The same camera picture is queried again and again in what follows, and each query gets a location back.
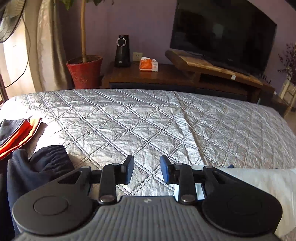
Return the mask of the black flat screen television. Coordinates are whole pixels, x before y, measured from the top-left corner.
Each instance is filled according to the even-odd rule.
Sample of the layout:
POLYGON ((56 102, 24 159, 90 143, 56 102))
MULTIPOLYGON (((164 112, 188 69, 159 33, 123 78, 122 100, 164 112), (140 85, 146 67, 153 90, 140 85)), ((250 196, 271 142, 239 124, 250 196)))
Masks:
POLYGON ((276 23, 249 1, 177 1, 170 48, 261 75, 276 29, 276 23))

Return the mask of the wooden TV stand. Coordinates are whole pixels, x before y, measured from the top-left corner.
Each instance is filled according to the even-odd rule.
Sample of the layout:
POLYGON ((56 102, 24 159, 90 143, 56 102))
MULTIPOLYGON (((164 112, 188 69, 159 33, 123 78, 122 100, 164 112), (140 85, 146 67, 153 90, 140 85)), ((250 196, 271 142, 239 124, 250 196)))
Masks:
POLYGON ((273 98, 274 88, 252 75, 218 67, 180 50, 167 50, 165 56, 201 94, 260 104, 269 104, 273 98))

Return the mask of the low dark wooden cabinet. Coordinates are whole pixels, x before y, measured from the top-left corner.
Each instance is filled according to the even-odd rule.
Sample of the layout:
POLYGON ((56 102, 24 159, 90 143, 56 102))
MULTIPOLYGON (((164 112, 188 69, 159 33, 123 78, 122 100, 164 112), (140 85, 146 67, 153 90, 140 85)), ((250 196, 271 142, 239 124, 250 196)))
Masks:
POLYGON ((138 63, 116 68, 111 63, 101 88, 168 90, 226 97, 256 103, 259 88, 235 80, 194 72, 182 72, 175 66, 161 64, 158 72, 140 71, 138 63))

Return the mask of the red and navy garment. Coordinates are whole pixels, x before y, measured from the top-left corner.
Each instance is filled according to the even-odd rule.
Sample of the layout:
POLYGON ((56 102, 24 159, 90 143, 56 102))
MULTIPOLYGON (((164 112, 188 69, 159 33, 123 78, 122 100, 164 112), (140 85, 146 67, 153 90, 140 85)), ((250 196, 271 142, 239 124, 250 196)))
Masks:
POLYGON ((27 144, 36 134, 42 118, 1 121, 1 160, 27 144))

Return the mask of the dark navy garment pile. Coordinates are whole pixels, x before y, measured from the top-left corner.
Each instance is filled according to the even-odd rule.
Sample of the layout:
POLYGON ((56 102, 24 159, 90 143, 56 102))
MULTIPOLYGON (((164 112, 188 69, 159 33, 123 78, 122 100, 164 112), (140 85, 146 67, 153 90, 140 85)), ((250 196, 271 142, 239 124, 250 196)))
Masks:
POLYGON ((1 161, 1 240, 20 233, 12 218, 18 198, 73 170, 63 145, 43 147, 31 157, 17 149, 1 161))

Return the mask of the orange tissue pack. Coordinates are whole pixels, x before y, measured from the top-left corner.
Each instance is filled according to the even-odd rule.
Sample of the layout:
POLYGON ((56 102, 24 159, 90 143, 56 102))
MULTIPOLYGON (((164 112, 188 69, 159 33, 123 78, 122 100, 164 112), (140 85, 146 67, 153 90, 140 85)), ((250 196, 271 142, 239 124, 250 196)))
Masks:
POLYGON ((141 57, 139 62, 140 71, 158 72, 159 64, 155 59, 141 57))

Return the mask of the dark dried flower plant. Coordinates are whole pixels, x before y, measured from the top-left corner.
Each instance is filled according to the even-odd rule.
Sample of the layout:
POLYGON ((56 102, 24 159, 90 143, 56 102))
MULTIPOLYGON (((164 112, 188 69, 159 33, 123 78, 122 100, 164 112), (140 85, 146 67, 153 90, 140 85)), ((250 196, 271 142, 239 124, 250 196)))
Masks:
POLYGON ((289 78, 290 82, 295 84, 296 79, 296 55, 295 55, 295 43, 286 44, 286 51, 278 57, 282 64, 282 68, 278 69, 277 71, 280 73, 285 73, 289 78))

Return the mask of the blue and white graphic shirt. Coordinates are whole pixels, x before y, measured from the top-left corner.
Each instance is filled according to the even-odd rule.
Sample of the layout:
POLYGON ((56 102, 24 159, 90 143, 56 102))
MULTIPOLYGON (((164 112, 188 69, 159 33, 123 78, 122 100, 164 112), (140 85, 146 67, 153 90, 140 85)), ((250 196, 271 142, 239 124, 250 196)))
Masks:
POLYGON ((295 169, 192 167, 206 221, 236 236, 295 229, 295 169))

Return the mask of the potted tree trunk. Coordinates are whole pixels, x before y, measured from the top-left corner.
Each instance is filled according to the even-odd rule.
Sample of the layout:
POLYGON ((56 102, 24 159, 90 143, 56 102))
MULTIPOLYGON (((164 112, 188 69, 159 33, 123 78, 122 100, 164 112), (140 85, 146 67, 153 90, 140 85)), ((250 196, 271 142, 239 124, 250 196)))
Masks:
POLYGON ((82 0, 81 11, 80 11, 82 63, 87 62, 86 35, 85 35, 85 6, 86 6, 86 0, 82 0))

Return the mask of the white wall socket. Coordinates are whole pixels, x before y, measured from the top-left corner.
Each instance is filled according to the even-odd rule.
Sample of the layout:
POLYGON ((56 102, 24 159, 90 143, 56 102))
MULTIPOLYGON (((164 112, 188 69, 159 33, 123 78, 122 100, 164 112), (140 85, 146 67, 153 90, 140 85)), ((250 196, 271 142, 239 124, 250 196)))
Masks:
POLYGON ((142 53, 133 52, 133 55, 132 55, 133 62, 139 62, 141 59, 142 59, 142 53))

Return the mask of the white lattice plant stand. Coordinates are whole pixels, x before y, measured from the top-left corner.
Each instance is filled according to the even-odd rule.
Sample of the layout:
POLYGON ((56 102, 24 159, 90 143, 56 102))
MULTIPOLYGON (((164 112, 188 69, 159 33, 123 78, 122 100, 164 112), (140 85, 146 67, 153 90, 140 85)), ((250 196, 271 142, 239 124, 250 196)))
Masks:
POLYGON ((280 92, 280 98, 288 104, 287 110, 284 112, 283 117, 285 117, 295 105, 295 99, 296 99, 295 92, 296 92, 295 84, 293 84, 290 81, 290 78, 287 77, 287 79, 282 85, 282 89, 280 92))

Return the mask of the black cylindrical speaker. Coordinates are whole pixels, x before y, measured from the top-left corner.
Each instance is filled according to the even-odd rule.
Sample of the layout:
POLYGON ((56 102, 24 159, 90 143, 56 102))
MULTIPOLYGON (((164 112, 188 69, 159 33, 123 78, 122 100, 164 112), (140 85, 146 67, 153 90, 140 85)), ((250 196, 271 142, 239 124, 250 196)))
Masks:
POLYGON ((129 35, 119 35, 116 40, 114 67, 125 68, 131 65, 129 35))

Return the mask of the standing electric fan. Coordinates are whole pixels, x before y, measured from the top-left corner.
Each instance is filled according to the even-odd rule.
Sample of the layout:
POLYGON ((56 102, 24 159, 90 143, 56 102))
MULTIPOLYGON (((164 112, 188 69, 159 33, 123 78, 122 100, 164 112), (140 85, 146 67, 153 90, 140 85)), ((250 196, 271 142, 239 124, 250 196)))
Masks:
POLYGON ((1 1, 1 44, 13 35, 21 20, 27 30, 23 17, 25 6, 26 0, 1 1))

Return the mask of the red plant pot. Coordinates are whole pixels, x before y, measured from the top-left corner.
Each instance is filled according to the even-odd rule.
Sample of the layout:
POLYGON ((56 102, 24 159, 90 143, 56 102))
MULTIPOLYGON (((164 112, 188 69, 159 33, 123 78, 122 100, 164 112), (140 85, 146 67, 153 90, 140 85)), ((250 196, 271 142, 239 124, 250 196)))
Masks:
POLYGON ((82 57, 67 61, 66 65, 75 89, 98 89, 100 87, 102 61, 103 58, 97 55, 87 55, 85 63, 83 63, 82 57))

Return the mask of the beige curtain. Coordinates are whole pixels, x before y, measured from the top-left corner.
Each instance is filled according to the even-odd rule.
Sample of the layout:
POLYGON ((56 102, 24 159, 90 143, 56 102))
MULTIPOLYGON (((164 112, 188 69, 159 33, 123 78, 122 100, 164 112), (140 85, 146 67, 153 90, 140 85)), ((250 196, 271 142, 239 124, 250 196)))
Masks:
POLYGON ((36 92, 72 89, 59 18, 59 1, 26 1, 24 21, 30 73, 36 92))

